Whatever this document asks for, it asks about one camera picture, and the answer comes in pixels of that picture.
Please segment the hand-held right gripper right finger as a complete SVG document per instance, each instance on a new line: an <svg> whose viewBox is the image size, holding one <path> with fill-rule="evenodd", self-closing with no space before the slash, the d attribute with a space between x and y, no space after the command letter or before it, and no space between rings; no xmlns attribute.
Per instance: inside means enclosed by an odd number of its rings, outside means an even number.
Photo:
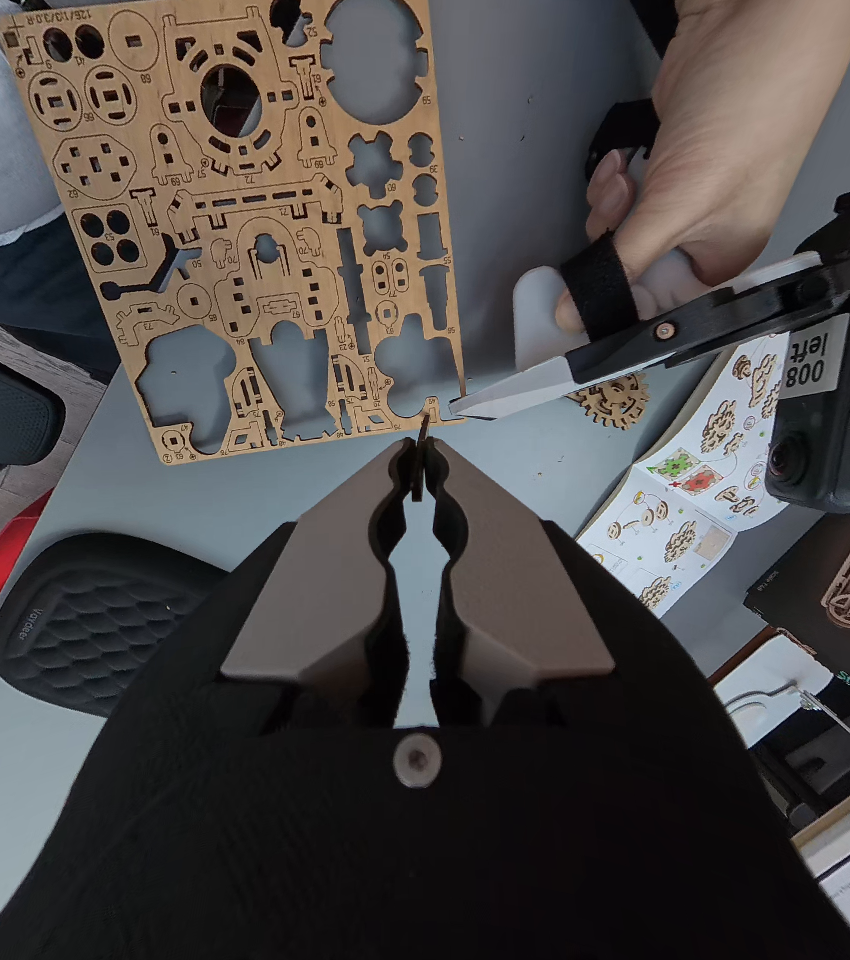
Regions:
<svg viewBox="0 0 850 960"><path fill-rule="evenodd" d="M442 573L431 701L479 724L513 690L600 677L615 662L538 515L460 453L425 441Z"/></svg>

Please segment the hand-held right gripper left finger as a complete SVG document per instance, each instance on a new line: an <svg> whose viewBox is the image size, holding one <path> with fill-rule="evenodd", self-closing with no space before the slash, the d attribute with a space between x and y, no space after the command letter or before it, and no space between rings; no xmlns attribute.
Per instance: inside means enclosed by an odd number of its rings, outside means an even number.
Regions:
<svg viewBox="0 0 850 960"><path fill-rule="evenodd" d="M393 724L408 651L389 561L406 533L415 443L396 441L295 524L221 673L310 690L361 724Z"/></svg>

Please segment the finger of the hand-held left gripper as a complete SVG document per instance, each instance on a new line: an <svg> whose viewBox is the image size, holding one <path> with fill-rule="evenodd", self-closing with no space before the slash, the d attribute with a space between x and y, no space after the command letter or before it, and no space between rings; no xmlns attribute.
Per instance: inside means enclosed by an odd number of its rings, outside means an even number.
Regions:
<svg viewBox="0 0 850 960"><path fill-rule="evenodd" d="M493 421L576 392L575 380L565 355L532 366L475 393L450 402L455 417Z"/></svg>

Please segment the small wooden part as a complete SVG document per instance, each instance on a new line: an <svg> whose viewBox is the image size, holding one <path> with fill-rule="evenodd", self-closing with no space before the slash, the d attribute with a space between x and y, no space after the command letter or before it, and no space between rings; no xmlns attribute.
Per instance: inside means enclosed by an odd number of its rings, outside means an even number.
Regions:
<svg viewBox="0 0 850 960"><path fill-rule="evenodd" d="M428 438L431 423L431 410L426 408L422 414L421 426L416 440L414 457L412 460L409 491L413 502L422 502L424 488L424 444Z"/></svg>

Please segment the laser-cut wooden parts sheet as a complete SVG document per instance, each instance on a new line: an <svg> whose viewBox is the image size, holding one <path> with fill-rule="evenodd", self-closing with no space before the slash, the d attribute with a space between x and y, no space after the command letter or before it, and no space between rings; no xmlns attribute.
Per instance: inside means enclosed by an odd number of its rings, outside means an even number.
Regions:
<svg viewBox="0 0 850 960"><path fill-rule="evenodd" d="M428 2L410 104L332 85L340 2L113 2L0 18L71 232L167 465L458 424L381 367L407 320L465 387Z"/></svg>

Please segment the person's left hand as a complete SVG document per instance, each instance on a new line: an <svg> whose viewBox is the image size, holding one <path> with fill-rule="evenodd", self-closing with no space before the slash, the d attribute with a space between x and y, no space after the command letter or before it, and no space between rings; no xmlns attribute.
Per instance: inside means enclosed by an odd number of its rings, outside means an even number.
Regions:
<svg viewBox="0 0 850 960"><path fill-rule="evenodd" d="M614 277L576 281L558 325L592 341L648 320L659 306L639 283L682 251L695 299L744 272L773 233L850 64L850 1L679 1L651 94L658 132L641 187L623 148L589 176L586 232L608 242Z"/></svg>

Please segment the wooden gear assembly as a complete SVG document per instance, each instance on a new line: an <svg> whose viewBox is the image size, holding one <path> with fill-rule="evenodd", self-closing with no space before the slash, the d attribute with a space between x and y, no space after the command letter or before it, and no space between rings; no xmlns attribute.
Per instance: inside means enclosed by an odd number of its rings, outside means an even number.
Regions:
<svg viewBox="0 0 850 960"><path fill-rule="evenodd" d="M628 430L646 413L649 393L640 372L627 373L566 395L601 426Z"/></svg>

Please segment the illustrated instruction booklet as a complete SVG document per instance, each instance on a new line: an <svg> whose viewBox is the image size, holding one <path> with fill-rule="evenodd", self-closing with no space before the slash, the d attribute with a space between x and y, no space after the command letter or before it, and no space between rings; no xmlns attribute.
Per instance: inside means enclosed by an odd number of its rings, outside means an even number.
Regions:
<svg viewBox="0 0 850 960"><path fill-rule="evenodd" d="M720 354L577 538L658 617L737 534L785 508L765 477L789 338L770 334Z"/></svg>

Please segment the dark model kit box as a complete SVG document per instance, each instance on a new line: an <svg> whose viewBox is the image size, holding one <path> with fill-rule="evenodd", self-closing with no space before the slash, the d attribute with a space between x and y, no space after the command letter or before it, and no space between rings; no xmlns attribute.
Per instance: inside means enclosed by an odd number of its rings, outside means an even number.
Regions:
<svg viewBox="0 0 850 960"><path fill-rule="evenodd" d="M821 521L747 597L766 622L719 684L726 709L756 749L791 719L826 718L830 684L850 697L850 517ZM830 717L850 734L847 716ZM850 747L829 731L786 751L792 767L823 789L850 768Z"/></svg>

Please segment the dark pants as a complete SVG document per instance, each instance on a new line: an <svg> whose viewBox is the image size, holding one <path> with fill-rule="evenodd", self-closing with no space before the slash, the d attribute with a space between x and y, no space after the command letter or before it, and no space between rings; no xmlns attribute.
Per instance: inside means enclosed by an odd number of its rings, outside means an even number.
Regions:
<svg viewBox="0 0 850 960"><path fill-rule="evenodd" d="M107 384L119 354L67 218L0 246L0 326Z"/></svg>

